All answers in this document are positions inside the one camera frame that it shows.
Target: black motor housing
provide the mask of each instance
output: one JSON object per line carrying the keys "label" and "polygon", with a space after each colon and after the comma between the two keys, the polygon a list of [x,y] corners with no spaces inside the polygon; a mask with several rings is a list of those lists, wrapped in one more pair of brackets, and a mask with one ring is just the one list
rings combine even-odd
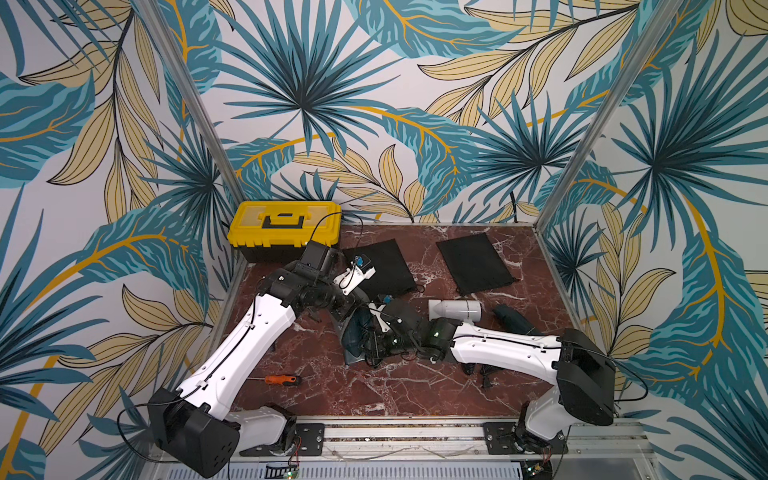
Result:
{"label": "black motor housing", "polygon": [[161,388],[147,404],[155,445],[210,478],[230,461],[240,441],[240,424],[215,419],[179,398]]}

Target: red marble floor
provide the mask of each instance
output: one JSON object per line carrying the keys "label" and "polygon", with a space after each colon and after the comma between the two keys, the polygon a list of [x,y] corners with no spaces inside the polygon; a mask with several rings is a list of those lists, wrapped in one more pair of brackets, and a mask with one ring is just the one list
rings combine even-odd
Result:
{"label": "red marble floor", "polygon": [[[359,227],[342,227],[341,247],[354,247]],[[360,245],[397,239],[422,293],[404,296],[427,317],[427,299],[459,298],[456,285],[435,242],[486,232],[511,274],[521,281],[505,288],[472,294],[483,305],[480,326],[501,329],[492,308],[516,308],[544,333],[557,333],[571,321],[530,227],[427,227],[366,225]],[[249,266],[227,332],[253,301],[255,286],[279,264]],[[345,366],[343,349],[329,316],[321,323],[302,315],[277,340],[253,376],[296,374],[297,387],[268,386],[249,380],[234,408],[257,409],[275,403],[297,415],[517,415],[521,404],[538,398],[549,385],[522,373],[493,373],[493,387],[481,388],[481,376],[467,376],[456,363],[386,360],[378,369],[364,362]]]}

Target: wire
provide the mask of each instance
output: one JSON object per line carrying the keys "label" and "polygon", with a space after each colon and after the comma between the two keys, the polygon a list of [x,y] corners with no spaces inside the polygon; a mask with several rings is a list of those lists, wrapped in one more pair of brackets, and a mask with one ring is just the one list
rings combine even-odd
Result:
{"label": "wire", "polygon": [[126,413],[126,412],[127,412],[129,409],[135,409],[135,410],[136,410],[136,413],[138,413],[138,408],[139,408],[139,407],[145,407],[145,406],[150,406],[150,405],[152,405],[152,406],[163,406],[163,405],[173,405],[174,403],[179,403],[179,402],[181,402],[182,400],[186,399],[187,397],[191,396],[193,393],[195,393],[195,392],[196,392],[197,390],[199,390],[199,389],[200,389],[200,386],[197,386],[197,387],[195,387],[195,389],[194,389],[194,390],[192,390],[191,392],[189,392],[189,393],[188,393],[188,394],[186,394],[185,396],[181,397],[180,399],[175,399],[175,400],[172,400],[172,401],[170,401],[170,402],[160,402],[160,403],[139,403],[139,404],[137,404],[137,405],[134,405],[134,406],[132,406],[132,407],[128,407],[128,408],[122,409],[122,410],[120,411],[120,413],[118,413],[118,418],[117,418],[116,422],[118,423],[118,433],[120,434],[120,437],[123,439],[123,442],[125,442],[125,445],[126,445],[126,446],[127,446],[127,447],[128,447],[128,448],[129,448],[129,449],[130,449],[130,450],[131,450],[133,453],[135,453],[136,455],[138,455],[138,456],[139,456],[139,458],[142,458],[143,460],[145,460],[145,461],[147,461],[147,462],[152,462],[152,463],[179,463],[179,461],[178,461],[178,460],[155,460],[154,458],[149,458],[149,457],[147,457],[146,455],[144,455],[143,453],[139,452],[137,449],[135,449],[135,448],[134,448],[134,446],[131,444],[131,442],[129,442],[129,441],[128,441],[128,438],[126,438],[125,434],[123,433],[123,429],[120,427],[120,417],[121,417],[121,416],[122,416],[124,413]]}
{"label": "wire", "polygon": [[645,382],[645,379],[643,377],[639,376],[633,369],[631,369],[628,366],[624,365],[622,362],[619,362],[616,359],[611,358],[610,356],[608,356],[608,355],[606,355],[606,354],[604,354],[602,352],[598,352],[598,351],[590,350],[590,349],[585,349],[583,346],[581,346],[581,345],[579,345],[577,343],[574,343],[574,342],[568,342],[566,340],[566,341],[564,341],[564,343],[568,343],[568,344],[572,345],[575,348],[584,350],[585,352],[593,353],[593,354],[595,354],[597,356],[601,356],[604,359],[607,359],[608,361],[612,362],[614,365],[619,366],[619,367],[627,370],[629,373],[631,373],[634,377],[636,377],[637,379],[639,379],[643,383],[643,388],[645,388],[645,393],[643,393],[642,396],[639,396],[636,399],[615,399],[614,402],[637,402],[638,400],[642,400],[642,399],[644,399],[645,397],[648,396],[648,392],[650,391],[650,388],[648,387],[648,384]]}
{"label": "wire", "polygon": [[[252,320],[253,320],[253,315],[255,315],[255,314],[256,314],[256,299],[253,299],[253,308],[252,308],[252,310],[251,310],[251,319],[252,319]],[[222,360],[221,360],[221,361],[218,363],[218,365],[216,365],[216,367],[214,367],[214,369],[213,369],[213,370],[211,370],[211,371],[208,373],[208,376],[207,376],[207,377],[205,377],[205,380],[204,380],[203,382],[207,382],[207,381],[210,379],[210,377],[214,375],[214,373],[215,373],[215,372],[216,372],[216,370],[217,370],[217,369],[218,369],[218,368],[221,366],[221,364],[222,364],[222,363],[224,363],[225,361],[227,361],[227,359],[230,357],[230,355],[232,354],[232,352],[233,352],[233,351],[235,351],[235,350],[237,349],[237,347],[238,347],[238,346],[240,346],[240,344],[243,342],[243,340],[245,340],[245,336],[246,336],[246,335],[248,335],[248,332],[249,332],[250,330],[251,330],[251,329],[246,329],[246,330],[245,330],[245,333],[243,334],[243,336],[241,336],[241,337],[240,337],[240,340],[238,340],[238,341],[237,341],[237,343],[236,343],[236,344],[235,344],[235,346],[232,348],[232,350],[230,350],[230,351],[229,351],[229,352],[228,352],[228,353],[227,353],[227,354],[224,356],[224,358],[223,358],[223,359],[222,359]],[[180,397],[179,399],[174,399],[174,400],[171,400],[171,401],[169,401],[169,402],[159,402],[159,403],[149,403],[149,402],[147,402],[147,403],[139,403],[139,404],[137,404],[137,405],[134,405],[134,406],[133,406],[133,407],[131,407],[131,408],[132,408],[132,409],[136,409],[136,412],[138,413],[138,408],[139,408],[139,407],[141,407],[141,406],[163,406],[163,405],[173,405],[173,404],[179,403],[179,402],[181,402],[181,401],[183,401],[183,400],[185,400],[185,399],[189,398],[190,396],[192,396],[192,394],[193,394],[193,393],[195,393],[195,392],[196,392],[197,390],[199,390],[200,388],[201,388],[201,387],[200,387],[200,385],[198,385],[198,386],[196,386],[196,387],[195,387],[195,388],[194,388],[194,389],[193,389],[191,392],[189,392],[188,394],[186,394],[185,396],[183,396],[183,397]],[[117,422],[117,424],[118,424],[118,433],[120,434],[120,437],[123,439],[123,442],[125,443],[125,445],[127,445],[127,446],[128,446],[128,448],[129,448],[129,449],[130,449],[130,450],[131,450],[133,453],[135,453],[136,455],[138,455],[140,458],[142,458],[143,460],[145,460],[145,461],[147,461],[147,462],[151,462],[151,463],[179,463],[179,461],[178,461],[178,460],[155,460],[155,459],[153,459],[153,458],[149,458],[149,457],[147,457],[146,455],[144,455],[144,454],[142,454],[141,452],[139,452],[137,449],[135,449],[133,445],[131,445],[131,443],[128,441],[128,438],[127,438],[127,437],[125,436],[125,434],[123,433],[123,429],[120,427],[120,417],[121,417],[121,416],[122,416],[124,413],[126,413],[126,411],[127,411],[127,410],[129,410],[129,408],[124,408],[124,409],[122,409],[122,410],[120,411],[120,413],[118,413],[118,417],[117,417],[117,419],[116,419],[116,422]],[[229,462],[227,463],[227,476],[228,476],[228,475],[229,475]]]}
{"label": "wire", "polygon": [[459,336],[453,337],[453,340],[463,339],[463,338],[501,340],[502,342],[510,342],[510,343],[517,343],[518,345],[530,346],[538,350],[560,350],[563,348],[561,346],[539,346],[539,345],[534,345],[533,343],[518,342],[517,340],[499,338],[497,336],[459,335]]}
{"label": "wire", "polygon": [[561,452],[561,454],[560,454],[560,460],[558,460],[558,467],[557,467],[557,468],[554,470],[554,473],[552,473],[552,476],[550,477],[550,479],[549,479],[549,480],[554,480],[554,477],[555,477],[555,476],[558,474],[558,472],[560,471],[560,467],[561,467],[561,465],[563,465],[563,457],[565,457],[565,448],[568,446],[568,437],[570,437],[570,436],[571,436],[571,427],[572,427],[572,426],[573,426],[573,424],[570,424],[570,425],[568,426],[568,433],[567,433],[567,434],[565,434],[565,440],[563,440],[563,451],[562,451],[562,452]]}
{"label": "wire", "polygon": [[331,213],[331,214],[327,214],[326,216],[324,216],[323,218],[321,218],[321,219],[320,219],[320,221],[319,221],[319,222],[317,222],[317,224],[315,225],[315,229],[314,229],[314,230],[312,230],[312,235],[310,235],[310,239],[307,241],[307,243],[311,242],[311,241],[312,241],[312,239],[315,237],[315,232],[317,231],[317,227],[319,227],[319,226],[320,226],[320,224],[323,222],[323,220],[325,220],[325,219],[326,219],[326,218],[328,218],[328,217],[332,217],[333,215],[341,215],[341,212],[340,212],[340,211],[338,211],[338,212],[333,212],[333,213]]}

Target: power cord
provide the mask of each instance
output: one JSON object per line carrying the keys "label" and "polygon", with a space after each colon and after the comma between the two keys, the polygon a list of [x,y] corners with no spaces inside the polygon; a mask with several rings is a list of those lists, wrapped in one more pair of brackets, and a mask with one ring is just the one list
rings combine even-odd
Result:
{"label": "power cord", "polygon": [[[565,440],[563,441],[563,445],[567,445],[568,444],[568,437],[571,436],[571,427],[572,426],[573,426],[572,424],[568,426],[568,433],[565,434]],[[552,478],[550,478],[549,480],[554,480],[554,477],[560,471],[560,467],[563,465],[563,458],[564,457],[565,457],[565,449],[563,449],[562,453],[560,454],[560,460],[558,460],[558,467],[554,470],[554,472],[552,473]]]}

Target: black drawstring bag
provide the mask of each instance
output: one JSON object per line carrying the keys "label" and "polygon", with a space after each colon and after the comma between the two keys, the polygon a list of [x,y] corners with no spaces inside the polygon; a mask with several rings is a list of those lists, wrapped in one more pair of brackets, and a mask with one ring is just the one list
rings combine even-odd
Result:
{"label": "black drawstring bag", "polygon": [[394,239],[364,247],[347,248],[343,252],[349,261],[352,261],[355,255],[363,254],[376,268],[376,273],[371,278],[363,280],[359,286],[369,298],[374,299],[379,295],[400,296],[416,290],[416,282],[411,270],[408,269],[405,259],[402,258],[400,247]]}
{"label": "black drawstring bag", "polygon": [[437,247],[462,296],[515,281],[485,233],[438,242]]}

